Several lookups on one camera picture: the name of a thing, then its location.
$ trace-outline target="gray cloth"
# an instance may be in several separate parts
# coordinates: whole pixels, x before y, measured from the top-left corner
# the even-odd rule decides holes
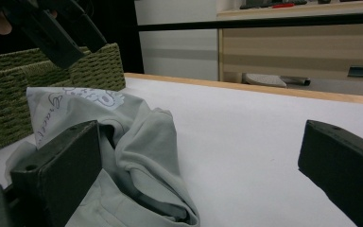
[[[170,112],[97,89],[28,88],[27,99],[37,148],[78,123],[100,124],[103,169],[66,226],[199,226]]]

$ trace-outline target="green wicker basket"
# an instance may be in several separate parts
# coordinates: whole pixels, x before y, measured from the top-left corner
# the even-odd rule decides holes
[[[39,49],[0,55],[0,148],[32,133],[26,87],[125,87],[117,44],[108,44],[69,69],[60,69]]]

